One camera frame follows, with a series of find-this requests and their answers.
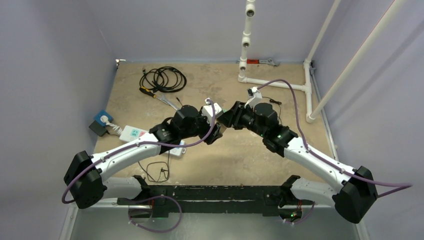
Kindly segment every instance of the power strip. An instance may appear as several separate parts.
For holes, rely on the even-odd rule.
[[[119,140],[123,141],[123,142],[131,142],[134,141],[135,139],[143,136],[145,133],[148,133],[149,131],[144,130],[144,129],[140,129],[140,128],[136,128],[133,126],[128,126],[126,125],[123,130],[122,133],[119,136]],[[186,142],[184,140],[181,140],[181,142],[179,143],[180,145],[184,145],[186,144]],[[170,151],[165,152],[164,154],[166,155],[169,152],[170,155],[176,157],[176,158],[181,158],[183,156],[183,154],[186,153],[186,148],[185,147],[175,147],[173,149],[171,149]]]

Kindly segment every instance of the thin black wire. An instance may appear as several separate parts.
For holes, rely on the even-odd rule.
[[[159,172],[159,177],[157,178],[157,180],[155,180],[150,174],[149,174],[149,166],[153,165],[153,164],[165,164],[167,169],[164,169],[163,167],[160,168],[160,172]],[[138,162],[138,165],[140,166],[141,170],[143,170],[146,174],[147,174],[147,179],[152,182],[152,183],[164,183],[166,181],[168,181],[170,179],[170,152],[168,151],[168,160],[167,162],[164,161],[155,161],[155,162],[151,162],[147,165],[146,169],[144,169],[144,167],[142,166],[142,164],[140,162]],[[161,179],[161,175],[164,175],[165,180],[160,180]]]
[[[282,103],[280,101],[276,101],[276,100],[270,98],[269,96],[263,96],[262,98],[263,99],[269,99],[270,103],[276,104],[278,106],[278,108],[279,108],[279,110],[278,110],[278,121],[279,121],[279,124],[283,125],[283,121],[281,120],[281,106],[280,106]]]
[[[167,72],[175,74],[176,81],[173,85],[170,84]],[[153,75],[153,79],[148,79],[149,75]],[[172,66],[163,66],[159,68],[153,68],[150,71],[143,70],[143,76],[140,78],[140,87],[145,87],[149,91],[155,93],[157,91],[162,93],[176,93],[181,91],[187,84],[187,78],[182,72]]]

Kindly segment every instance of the gray floor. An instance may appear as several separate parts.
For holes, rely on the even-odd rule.
[[[166,229],[178,219],[150,219],[146,227]],[[128,224],[125,208],[88,208],[79,210],[72,240],[359,240],[356,226],[332,208],[316,208],[299,225],[282,223],[279,217],[261,214],[184,213],[180,225],[169,233],[152,233]]]

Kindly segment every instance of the gray wall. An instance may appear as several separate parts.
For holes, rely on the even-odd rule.
[[[350,1],[321,46],[316,80],[330,88],[391,0]],[[409,0],[325,107],[342,162],[414,187],[379,199],[364,220],[372,240],[422,239],[424,2]],[[382,193],[387,188],[378,187]]]
[[[235,61],[246,0],[87,0],[117,58]],[[302,62],[333,0],[258,0],[249,58]]]
[[[114,58],[83,0],[0,3],[0,239],[58,239],[63,176],[92,151]]]

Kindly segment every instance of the purple hose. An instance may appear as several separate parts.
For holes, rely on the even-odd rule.
[[[212,130],[214,129],[214,123],[215,123],[215,106],[214,106],[214,102],[210,99],[207,100],[211,107],[212,107],[212,120],[210,121],[210,128],[209,131],[206,133],[205,136],[203,136],[199,141],[194,142],[194,143],[190,143],[190,144],[186,144],[186,145],[174,145],[174,144],[167,144],[167,143],[162,143],[162,142],[155,142],[155,141],[142,141],[139,142],[138,145],[136,143],[131,144],[131,145],[127,145],[125,147],[122,147],[116,151],[113,151],[107,155],[104,156],[105,159],[112,157],[113,155],[116,155],[122,151],[134,148],[134,147],[138,147],[141,145],[145,145],[145,144],[153,144],[153,145],[160,145],[160,146],[165,146],[165,147],[171,147],[171,148],[188,148],[188,147],[192,147],[194,145],[197,145],[201,142],[203,142],[207,137],[209,137],[209,135],[212,133]],[[68,194],[69,190],[72,188],[72,186],[75,184],[76,181],[78,181],[78,179],[80,179],[84,174],[86,174],[91,168],[93,168],[94,166],[96,166],[97,164],[100,164],[102,162],[101,159],[93,162],[92,164],[90,164],[90,166],[88,166],[87,168],[85,168],[84,170],[82,170],[74,179],[72,179],[72,181],[70,181],[70,183],[68,184],[68,186],[66,186],[65,191],[62,195],[62,203],[64,204],[70,204],[75,202],[75,200],[66,200],[66,195]]]
[[[403,190],[403,189],[407,189],[407,188],[412,187],[412,183],[387,183],[387,182],[381,182],[381,181],[374,181],[374,180],[370,180],[370,179],[367,179],[367,178],[364,178],[364,177],[361,177],[361,176],[357,176],[357,175],[352,174],[350,172],[344,171],[341,167],[333,164],[332,162],[326,160],[325,158],[321,157],[320,155],[318,155],[317,153],[315,153],[314,151],[312,151],[308,147],[308,143],[306,142],[305,134],[303,133],[303,131],[301,129],[301,125],[299,123],[298,103],[296,101],[295,91],[293,90],[293,88],[290,85],[290,83],[288,81],[284,80],[284,79],[276,79],[276,80],[269,81],[269,82],[265,83],[264,85],[259,86],[257,89],[259,90],[259,89],[261,89],[261,88],[263,88],[263,87],[265,87],[265,86],[267,86],[267,85],[269,85],[271,83],[274,83],[274,82],[283,82],[283,83],[285,83],[285,84],[288,85],[288,88],[291,91],[291,95],[293,95],[294,111],[295,111],[295,114],[296,114],[296,125],[297,125],[297,129],[299,130],[299,133],[302,136],[303,145],[310,152],[310,154],[312,154],[314,157],[318,158],[319,160],[323,161],[324,163],[330,165],[331,167],[337,169],[338,171],[342,172],[343,174],[348,175],[351,178],[355,178],[355,179],[361,180],[361,181],[366,182],[366,183],[369,183],[369,184],[380,185],[380,186],[385,186],[385,187],[394,187],[395,188],[393,190],[390,190],[390,191],[387,191],[387,192],[384,192],[384,193],[378,195],[379,198],[384,197],[384,196],[387,196],[387,195],[392,194],[392,193],[395,193],[395,192],[398,192],[400,190]]]
[[[155,200],[155,199],[169,199],[169,200],[173,201],[176,204],[176,206],[178,207],[178,210],[179,210],[179,218],[178,218],[178,221],[175,223],[174,226],[172,226],[172,227],[170,227],[168,229],[165,229],[165,230],[155,230],[155,229],[151,229],[151,228],[142,226],[142,225],[136,223],[135,221],[133,221],[133,219],[131,218],[131,215],[130,215],[130,211],[131,211],[130,209],[128,209],[128,219],[129,219],[129,222],[132,223],[132,224],[134,224],[136,227],[139,227],[141,229],[147,230],[147,231],[152,232],[152,233],[156,233],[156,234],[169,233],[172,230],[174,230],[176,227],[178,227],[178,225],[181,222],[181,219],[183,219],[183,210],[181,209],[181,205],[177,202],[177,200],[173,199],[170,196],[165,196],[165,195],[162,196],[161,195],[161,196],[150,197],[150,198],[147,198],[147,199],[144,199],[144,200],[140,200],[140,201],[133,201],[133,203],[134,204],[141,204],[141,203],[148,202],[148,201]]]

